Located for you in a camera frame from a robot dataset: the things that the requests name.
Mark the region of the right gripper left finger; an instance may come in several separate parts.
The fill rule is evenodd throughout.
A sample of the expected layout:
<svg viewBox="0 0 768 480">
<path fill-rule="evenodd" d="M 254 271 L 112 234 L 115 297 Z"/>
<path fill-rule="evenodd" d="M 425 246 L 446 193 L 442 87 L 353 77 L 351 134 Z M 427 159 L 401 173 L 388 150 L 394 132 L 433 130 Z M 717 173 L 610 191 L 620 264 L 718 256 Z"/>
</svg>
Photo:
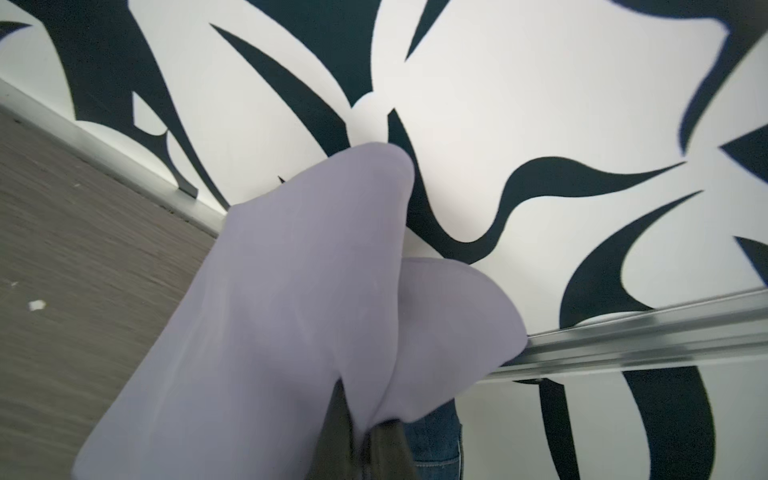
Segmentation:
<svg viewBox="0 0 768 480">
<path fill-rule="evenodd" d="M 356 478 L 353 422 L 344 385 L 338 380 L 325 414 L 306 480 Z"/>
</svg>

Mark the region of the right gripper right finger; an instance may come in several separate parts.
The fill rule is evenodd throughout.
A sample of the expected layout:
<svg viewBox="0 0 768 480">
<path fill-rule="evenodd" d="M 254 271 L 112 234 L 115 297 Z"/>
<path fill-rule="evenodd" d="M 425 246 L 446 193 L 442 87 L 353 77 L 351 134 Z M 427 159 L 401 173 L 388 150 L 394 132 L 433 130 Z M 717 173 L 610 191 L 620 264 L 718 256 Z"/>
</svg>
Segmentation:
<svg viewBox="0 0 768 480">
<path fill-rule="evenodd" d="M 373 427 L 361 450 L 361 474 L 365 480 L 417 480 L 419 474 L 408 445 L 404 424 L 389 420 Z"/>
</svg>

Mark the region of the lavender grey skirt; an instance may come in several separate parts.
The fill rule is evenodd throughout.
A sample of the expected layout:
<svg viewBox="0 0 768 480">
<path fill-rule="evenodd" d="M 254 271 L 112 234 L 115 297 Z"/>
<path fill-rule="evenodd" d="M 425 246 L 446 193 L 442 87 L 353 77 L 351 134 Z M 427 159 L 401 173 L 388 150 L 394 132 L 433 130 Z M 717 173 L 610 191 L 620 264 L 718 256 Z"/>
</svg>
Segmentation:
<svg viewBox="0 0 768 480">
<path fill-rule="evenodd" d="M 346 149 L 232 207 L 189 290 L 76 457 L 76 479 L 301 479 L 336 386 L 359 445 L 527 343 L 508 296 L 407 258 L 409 155 Z"/>
</svg>

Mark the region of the aluminium frame crossbar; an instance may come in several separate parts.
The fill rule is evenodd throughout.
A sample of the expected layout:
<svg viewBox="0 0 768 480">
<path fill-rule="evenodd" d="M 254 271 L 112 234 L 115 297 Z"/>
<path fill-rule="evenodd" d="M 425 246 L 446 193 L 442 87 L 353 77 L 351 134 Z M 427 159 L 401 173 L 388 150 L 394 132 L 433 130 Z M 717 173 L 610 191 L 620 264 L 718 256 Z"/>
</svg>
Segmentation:
<svg viewBox="0 0 768 480">
<path fill-rule="evenodd" d="M 767 291 L 762 289 L 536 334 L 521 355 L 483 381 L 668 367 L 766 353 Z"/>
</svg>

